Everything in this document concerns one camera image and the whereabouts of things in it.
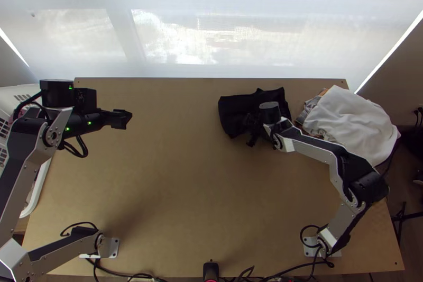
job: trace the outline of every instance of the metal bracket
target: metal bracket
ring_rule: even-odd
[[[80,258],[100,259],[100,258],[116,258],[119,250],[119,238],[107,238],[104,235],[98,236],[97,253],[80,254]]]
[[[307,241],[307,244],[309,245],[316,245],[319,244],[319,241],[317,240],[316,237],[304,237],[304,240]],[[318,248],[310,248],[306,245],[303,245],[304,248],[304,255],[306,257],[314,257],[316,255],[316,251]],[[317,255],[320,258],[326,258],[326,250],[324,249],[320,249],[319,250],[319,254]],[[338,250],[335,253],[331,254],[329,257],[340,257],[341,256],[341,251]]]

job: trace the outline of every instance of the black cloth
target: black cloth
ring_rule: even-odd
[[[240,134],[251,133],[251,140],[247,143],[249,146],[254,146],[260,136],[268,140],[260,118],[259,106],[269,101],[278,102],[281,115],[291,120],[283,87],[267,91],[257,88],[251,95],[220,97],[218,108],[223,130],[231,139]]]

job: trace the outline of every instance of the white wall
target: white wall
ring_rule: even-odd
[[[0,87],[34,84],[38,80],[9,45],[0,38]]]

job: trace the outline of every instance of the black cable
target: black cable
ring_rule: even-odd
[[[385,171],[383,171],[383,173],[381,174],[382,177],[386,177],[386,175],[388,174],[389,169],[391,168],[391,164],[392,164],[392,160],[393,160],[393,156],[395,154],[395,152],[397,151],[397,149],[400,147],[401,141],[397,141],[397,144],[394,146],[391,155],[388,158],[388,166],[385,168]]]
[[[311,278],[312,278],[312,276],[313,276],[313,273],[314,273],[314,267],[316,266],[316,261],[317,261],[317,256],[319,255],[319,251],[321,250],[321,246],[319,246],[319,248],[317,248],[317,250],[316,250],[316,253],[315,253],[315,255],[314,255],[314,258],[313,258],[313,265],[312,265],[312,267],[311,267],[311,272],[310,272],[310,275],[308,276],[308,278],[305,280],[305,282],[307,282],[307,281],[310,281],[311,280]]]
[[[141,273],[136,273],[136,274],[126,274],[126,273],[115,272],[115,271],[106,269],[99,264],[100,259],[96,259],[95,262],[91,261],[90,259],[85,259],[85,260],[87,260],[92,266],[94,266],[95,269],[98,269],[100,271],[103,271],[103,272],[108,273],[108,274],[113,275],[113,276],[122,277],[122,278],[129,278],[128,282],[131,281],[131,279],[134,279],[134,278],[155,279],[155,280],[160,281],[160,282],[167,282],[165,279],[162,279],[162,278],[159,278],[159,277],[154,277],[154,276],[147,274],[147,273],[141,272]]]
[[[97,265],[98,265],[99,261],[100,261],[100,259],[96,259],[95,262],[94,262],[94,266],[93,266],[93,276],[94,276],[95,282],[99,282],[98,278],[97,278],[97,274],[96,274],[96,269],[97,269]]]
[[[45,107],[43,107],[42,105],[40,105],[38,102],[31,102],[31,104],[36,105],[38,108],[41,109],[41,114],[47,119],[50,120],[49,114],[47,113],[47,109]]]
[[[13,112],[13,121],[15,121],[17,119],[17,117],[19,116],[19,112],[21,112],[22,108],[28,104],[30,104],[31,102],[33,102],[34,100],[38,99],[39,97],[41,97],[41,92],[36,93],[35,95],[33,95],[32,97],[28,98],[27,100],[21,102],[15,109],[15,111]]]
[[[250,277],[251,273],[253,273],[253,271],[254,271],[254,266],[245,269],[244,271],[240,273],[240,275],[238,275],[238,277],[235,279],[235,282],[241,282],[241,281],[249,282],[248,278]]]
[[[421,126],[421,123],[423,122],[423,108],[422,107],[418,107],[417,111],[420,112],[421,118],[420,118],[420,124],[419,126]]]
[[[419,123],[419,112],[418,110],[414,110],[413,113],[416,115],[416,123],[414,124],[414,128],[417,127],[417,123]]]
[[[316,266],[316,265],[327,265],[327,266],[328,266],[328,267],[330,267],[331,269],[335,267],[335,265],[333,264],[333,262],[330,262],[330,261],[328,261],[328,260],[326,260],[326,259],[323,259],[322,261],[317,261],[317,262],[313,261],[313,262],[310,262],[310,263],[304,263],[304,264],[302,264],[302,265],[298,265],[298,266],[295,266],[295,267],[289,268],[289,269],[287,269],[287,270],[285,270],[285,271],[281,271],[281,272],[276,273],[276,274],[274,274],[274,275],[271,275],[271,276],[265,277],[264,279],[262,279],[262,281],[261,281],[261,282],[267,282],[267,281],[269,281],[269,280],[271,280],[271,279],[273,279],[273,278],[279,278],[279,277],[283,276],[284,274],[286,274],[286,273],[288,273],[288,272],[291,272],[291,271],[294,271],[294,270],[297,270],[297,269],[300,269],[300,268],[303,268],[303,267]]]
[[[85,145],[80,135],[76,137],[76,140],[78,141],[79,146],[81,146],[82,153],[80,153],[72,144],[66,142],[65,140],[62,141],[64,149],[78,158],[86,158],[88,156],[87,146]]]
[[[70,226],[67,226],[65,229],[62,230],[62,232],[60,233],[60,236],[61,237],[67,237],[67,236],[69,236],[69,233],[65,233],[65,232],[69,228],[72,228],[72,227],[75,227],[75,226],[78,226],[78,225],[86,225],[86,224],[92,226],[95,230],[98,230],[97,226],[95,224],[93,224],[92,222],[90,222],[90,221],[81,221],[79,223],[74,223],[74,224],[72,224]]]
[[[304,230],[306,230],[306,229],[308,229],[308,228],[316,228],[317,230],[319,230],[320,229],[320,227],[319,226],[316,226],[316,225],[307,225],[307,226],[305,226],[305,227],[303,227],[302,229],[301,229],[301,231],[300,231],[300,240],[301,240],[301,243],[303,244],[303,245],[305,245],[306,247],[309,247],[309,248],[317,248],[318,246],[320,246],[320,244],[318,243],[318,244],[315,244],[315,245],[309,245],[309,244],[306,244],[304,241],[307,241],[306,239],[307,238],[303,238],[302,237],[302,234],[304,233]]]

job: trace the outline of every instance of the folded clothing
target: folded clothing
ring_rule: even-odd
[[[338,86],[320,97],[302,128],[342,144],[372,166],[389,157],[400,135],[381,106]]]

